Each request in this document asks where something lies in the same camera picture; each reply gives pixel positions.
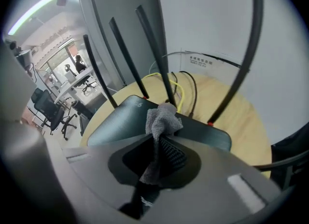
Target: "gray cloth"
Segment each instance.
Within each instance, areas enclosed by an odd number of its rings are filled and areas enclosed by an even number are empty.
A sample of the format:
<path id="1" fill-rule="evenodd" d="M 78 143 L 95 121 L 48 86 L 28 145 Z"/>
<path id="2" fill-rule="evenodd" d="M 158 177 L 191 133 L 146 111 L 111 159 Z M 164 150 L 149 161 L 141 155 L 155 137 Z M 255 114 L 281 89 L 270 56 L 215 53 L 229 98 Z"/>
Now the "gray cloth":
<path id="1" fill-rule="evenodd" d="M 157 109 L 149 109 L 146 119 L 146 134 L 154 137 L 154 160 L 140 178 L 142 183 L 157 184 L 160 174 L 159 138 L 161 134 L 172 135 L 183 128 L 180 118 L 176 118 L 177 109 L 170 103 L 164 103 Z"/>

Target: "white desk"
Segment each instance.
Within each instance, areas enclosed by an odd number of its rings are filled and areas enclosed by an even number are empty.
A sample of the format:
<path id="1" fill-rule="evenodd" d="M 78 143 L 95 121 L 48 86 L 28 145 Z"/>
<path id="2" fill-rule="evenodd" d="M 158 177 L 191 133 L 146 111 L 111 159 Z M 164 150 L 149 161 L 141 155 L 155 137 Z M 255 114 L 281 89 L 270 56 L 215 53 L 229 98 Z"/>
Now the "white desk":
<path id="1" fill-rule="evenodd" d="M 85 69 L 83 72 L 81 72 L 80 74 L 78 74 L 76 76 L 76 79 L 74 82 L 72 83 L 69 83 L 69 82 L 66 82 L 65 84 L 63 84 L 61 86 L 61 89 L 60 89 L 60 93 L 59 95 L 57 96 L 56 100 L 54 101 L 54 104 L 56 104 L 60 98 L 62 96 L 64 96 L 67 92 L 70 91 L 70 89 L 75 85 L 77 84 L 80 80 L 82 80 L 83 78 L 85 78 L 87 75 L 89 75 L 91 72 L 93 71 L 93 67 L 90 66 L 88 67 L 87 69 Z M 69 93 L 70 95 L 72 95 L 72 97 L 75 99 L 75 100 L 79 100 L 81 103 L 82 101 L 74 94 L 74 93 Z"/>

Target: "floor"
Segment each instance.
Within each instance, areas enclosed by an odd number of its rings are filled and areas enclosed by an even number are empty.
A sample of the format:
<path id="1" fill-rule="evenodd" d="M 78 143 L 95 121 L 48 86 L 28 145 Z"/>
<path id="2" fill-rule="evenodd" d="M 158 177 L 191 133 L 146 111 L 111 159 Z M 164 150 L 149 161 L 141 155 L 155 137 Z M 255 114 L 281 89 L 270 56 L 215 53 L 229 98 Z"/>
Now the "floor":
<path id="1" fill-rule="evenodd" d="M 97 84 L 93 84 L 95 88 L 89 88 L 84 95 L 81 89 L 77 89 L 77 95 L 78 97 L 86 104 L 86 107 L 92 112 L 95 113 L 100 106 L 106 101 L 106 98 L 101 93 L 101 87 Z M 73 101 L 73 99 L 68 99 L 68 107 L 70 108 L 70 103 Z M 64 116 L 72 116 L 74 114 L 77 114 L 77 111 L 73 108 L 70 108 L 70 110 L 65 109 L 65 115 Z M 56 130 L 52 132 L 52 135 L 50 134 L 50 128 L 45 126 L 42 129 L 42 134 L 44 138 L 48 141 L 52 140 L 53 142 L 59 142 L 60 146 L 62 148 L 73 148 L 73 147 L 79 147 L 80 142 L 82 139 L 81 136 L 81 127 L 80 127 L 80 117 L 77 115 L 77 117 L 73 117 L 70 121 L 70 124 L 76 126 L 74 127 L 68 126 L 67 132 L 66 132 L 66 138 L 68 140 L 65 140 L 63 137 L 63 134 L 61 133 L 62 124 L 58 126 Z"/>

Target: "desk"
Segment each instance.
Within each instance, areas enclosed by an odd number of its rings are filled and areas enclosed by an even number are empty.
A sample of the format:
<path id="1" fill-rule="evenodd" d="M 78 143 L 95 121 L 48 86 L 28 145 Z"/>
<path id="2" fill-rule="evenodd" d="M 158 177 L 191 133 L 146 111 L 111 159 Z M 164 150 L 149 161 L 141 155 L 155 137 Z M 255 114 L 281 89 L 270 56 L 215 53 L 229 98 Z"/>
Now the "desk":
<path id="1" fill-rule="evenodd" d="M 69 82 L 66 82 L 64 83 L 62 86 L 61 86 L 61 89 L 60 89 L 60 93 L 59 95 L 57 96 L 56 100 L 54 101 L 54 104 L 56 104 L 60 98 L 62 96 L 64 96 L 67 92 L 69 92 L 69 90 L 74 86 L 76 85 L 80 80 L 82 80 L 83 78 L 85 78 L 87 75 L 89 75 L 91 72 L 93 71 L 93 68 L 92 66 L 88 67 L 87 69 L 85 69 L 83 72 L 81 72 L 80 74 L 78 74 L 76 77 L 75 77 L 75 81 L 72 82 L 72 83 L 69 83 Z M 70 93 L 73 97 L 73 99 L 75 100 L 80 100 L 75 94 L 73 93 Z"/>
<path id="2" fill-rule="evenodd" d="M 192 74 L 197 83 L 198 99 L 193 118 L 207 123 L 210 116 L 217 109 L 229 86 L 220 81 L 204 75 Z M 192 79 L 183 73 L 176 73 L 178 83 L 183 86 L 185 100 L 182 114 L 189 115 L 194 102 L 194 85 Z M 149 94 L 149 100 L 161 104 L 167 99 L 167 94 L 159 76 L 151 76 L 142 80 Z M 115 101 L 120 104 L 130 95 L 142 97 L 136 83 L 121 89 L 113 95 Z M 90 120 L 84 135 L 81 146 L 86 146 L 88 138 L 96 128 L 113 111 L 109 101 L 106 101 Z M 248 163 L 249 165 L 260 165 L 271 163 L 271 147 L 268 142 L 266 131 L 253 105 L 241 94 L 236 94 L 226 110 L 215 122 L 214 127 L 226 131 L 232 139 L 231 153 Z"/>

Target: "black antenna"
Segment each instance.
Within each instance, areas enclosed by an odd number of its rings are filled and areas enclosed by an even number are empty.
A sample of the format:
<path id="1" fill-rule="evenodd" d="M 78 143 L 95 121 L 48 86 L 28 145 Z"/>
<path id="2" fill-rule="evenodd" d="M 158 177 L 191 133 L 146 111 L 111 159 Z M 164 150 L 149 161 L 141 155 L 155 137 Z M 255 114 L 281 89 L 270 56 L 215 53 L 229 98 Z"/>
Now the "black antenna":
<path id="1" fill-rule="evenodd" d="M 261 35 L 262 22 L 263 22 L 263 9 L 264 9 L 263 2 L 264 0 L 253 0 L 253 17 L 252 17 L 251 32 L 244 60 L 242 62 L 242 65 L 239 69 L 239 72 L 233 84 L 230 87 L 230 90 L 228 91 L 227 95 L 221 102 L 220 106 L 208 120 L 209 125 L 213 125 L 213 123 L 216 122 L 216 120 L 223 113 L 227 105 L 230 103 L 231 99 L 238 91 L 239 87 L 241 86 L 243 80 L 245 79 L 249 71 Z"/>
<path id="2" fill-rule="evenodd" d="M 135 10 L 137 16 L 139 17 L 140 23 L 144 29 L 144 32 L 146 34 L 146 37 L 148 39 L 148 42 L 150 44 L 151 50 L 154 54 L 157 66 L 160 70 L 160 73 L 162 75 L 162 80 L 166 89 L 166 92 L 168 94 L 168 98 L 169 98 L 169 102 L 174 105 L 175 107 L 177 107 L 176 102 L 175 102 L 175 98 L 172 92 L 172 88 L 170 87 L 169 84 L 169 77 L 168 74 L 166 72 L 166 69 L 162 63 L 162 56 L 160 55 L 160 51 L 159 51 L 159 47 L 155 41 L 155 36 L 154 33 L 151 29 L 150 23 L 148 21 L 148 18 L 146 16 L 146 13 L 143 9 L 143 7 L 140 5 L 139 7 L 137 7 L 137 9 Z"/>
<path id="3" fill-rule="evenodd" d="M 107 86 L 106 86 L 106 84 L 105 84 L 105 82 L 104 82 L 104 80 L 103 80 L 103 78 L 101 76 L 101 73 L 98 70 L 98 65 L 97 65 L 97 63 L 95 61 L 95 57 L 93 56 L 88 35 L 85 34 L 83 36 L 83 38 L 84 38 L 86 50 L 87 50 L 88 55 L 89 55 L 90 62 L 92 64 L 92 67 L 93 67 L 93 70 L 94 70 L 95 74 L 97 75 L 98 81 L 100 82 L 104 92 L 106 93 L 108 100 L 111 102 L 112 106 L 114 108 L 116 108 L 116 107 L 118 107 L 118 105 L 117 105 L 116 101 L 114 100 L 114 98 L 112 97 L 112 95 L 110 94 L 110 92 L 109 92 L 109 90 L 108 90 L 108 88 L 107 88 Z"/>
<path id="4" fill-rule="evenodd" d="M 115 21 L 115 18 L 114 18 L 114 17 L 110 20 L 109 24 L 110 24 L 110 27 L 111 27 L 111 29 L 112 29 L 112 32 L 114 33 L 114 36 L 115 36 L 115 38 L 116 38 L 116 40 L 117 40 L 117 43 L 118 43 L 118 45 L 119 45 L 119 47 L 120 47 L 120 50 L 121 50 L 122 54 L 124 55 L 124 58 L 125 58 L 125 60 L 126 60 L 126 63 L 127 63 L 127 65 L 129 66 L 129 68 L 130 68 L 130 70 L 131 70 L 131 72 L 132 72 L 132 74 L 133 74 L 133 77 L 134 77 L 135 81 L 137 82 L 137 85 L 140 87 L 140 90 L 141 90 L 142 94 L 143 94 L 146 98 L 149 98 L 148 93 L 147 93 L 147 91 L 146 91 L 146 89 L 145 89 L 145 87 L 144 87 L 144 84 L 143 84 L 143 82 L 141 81 L 140 75 L 139 75 L 139 73 L 137 72 L 137 69 L 135 68 L 135 65 L 134 65 L 134 63 L 133 63 L 133 61 L 132 61 L 132 58 L 131 58 L 131 56 L 130 56 L 130 54 L 129 54 L 129 51 L 127 50 L 127 47 L 126 47 L 126 45 L 125 45 L 125 42 L 124 42 L 124 40 L 123 40 L 123 38 L 122 38 L 122 36 L 121 36 L 121 34 L 120 34 L 120 31 L 119 31 L 119 29 L 118 29 L 118 26 L 117 26 L 117 24 L 116 24 L 116 21 Z"/>

